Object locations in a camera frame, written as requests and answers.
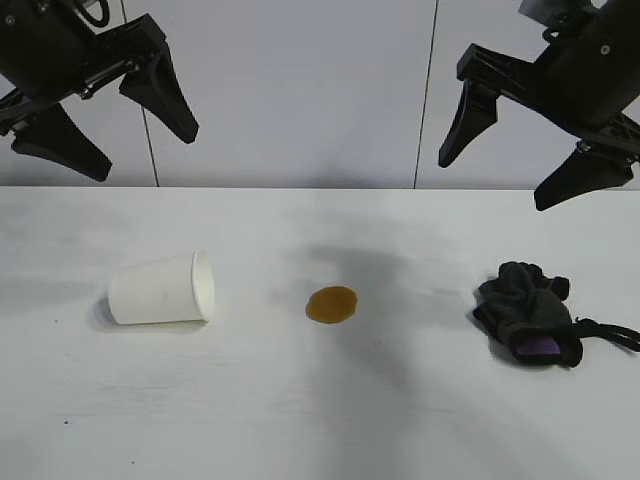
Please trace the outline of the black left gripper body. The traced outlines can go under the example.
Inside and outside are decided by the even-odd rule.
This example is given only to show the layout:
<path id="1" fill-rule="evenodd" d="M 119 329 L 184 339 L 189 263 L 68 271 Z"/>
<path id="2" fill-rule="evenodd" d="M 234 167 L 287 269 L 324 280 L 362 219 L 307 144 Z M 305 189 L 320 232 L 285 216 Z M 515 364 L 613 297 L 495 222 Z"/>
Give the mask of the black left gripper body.
<path id="1" fill-rule="evenodd" d="M 1 98 L 1 134 L 64 99 L 92 98 L 120 78 L 120 92 L 145 108 L 162 98 L 157 70 L 166 35 L 145 14 L 96 33 L 72 1 L 1 3 L 1 75 L 14 89 Z"/>

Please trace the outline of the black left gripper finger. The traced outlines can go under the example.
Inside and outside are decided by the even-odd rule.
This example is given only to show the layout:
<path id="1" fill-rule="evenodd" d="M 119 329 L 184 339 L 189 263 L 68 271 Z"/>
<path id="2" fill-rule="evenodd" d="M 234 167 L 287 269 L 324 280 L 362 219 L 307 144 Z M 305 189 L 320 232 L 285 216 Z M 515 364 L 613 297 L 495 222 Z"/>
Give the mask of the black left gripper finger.
<path id="1" fill-rule="evenodd" d="M 110 173 L 109 158 L 82 133 L 60 104 L 20 120 L 11 131 L 11 148 L 18 154 L 56 163 L 98 182 L 104 182 Z"/>
<path id="2" fill-rule="evenodd" d="M 182 93 L 167 44 L 144 66 L 127 73 L 119 91 L 150 111 L 184 143 L 195 141 L 199 124 Z"/>

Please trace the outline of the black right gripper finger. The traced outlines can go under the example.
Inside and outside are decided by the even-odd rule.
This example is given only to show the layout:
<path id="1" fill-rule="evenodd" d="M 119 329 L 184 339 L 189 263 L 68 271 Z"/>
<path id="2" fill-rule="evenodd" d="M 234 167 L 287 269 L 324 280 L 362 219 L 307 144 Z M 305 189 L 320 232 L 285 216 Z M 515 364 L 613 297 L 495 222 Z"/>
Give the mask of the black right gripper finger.
<path id="1" fill-rule="evenodd" d="M 544 211 L 594 191 L 618 188 L 634 179 L 636 158 L 624 151 L 596 149 L 574 152 L 534 191 L 535 206 Z"/>
<path id="2" fill-rule="evenodd" d="M 500 94 L 473 80 L 463 82 L 463 90 L 451 128 L 439 149 L 438 165 L 449 167 L 479 135 L 498 121 Z"/>

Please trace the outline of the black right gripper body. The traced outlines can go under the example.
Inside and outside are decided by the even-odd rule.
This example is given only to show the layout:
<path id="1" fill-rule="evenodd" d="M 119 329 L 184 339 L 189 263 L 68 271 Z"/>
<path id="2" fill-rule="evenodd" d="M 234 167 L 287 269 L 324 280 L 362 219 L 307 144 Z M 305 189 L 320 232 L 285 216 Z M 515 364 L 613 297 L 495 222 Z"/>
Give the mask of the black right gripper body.
<path id="1" fill-rule="evenodd" d="M 532 62 L 471 44 L 457 63 L 469 79 L 538 113 L 576 137 L 581 152 L 639 154 L 639 126 L 624 110 L 639 96 L 639 4 L 524 1 L 520 13 L 543 25 Z"/>

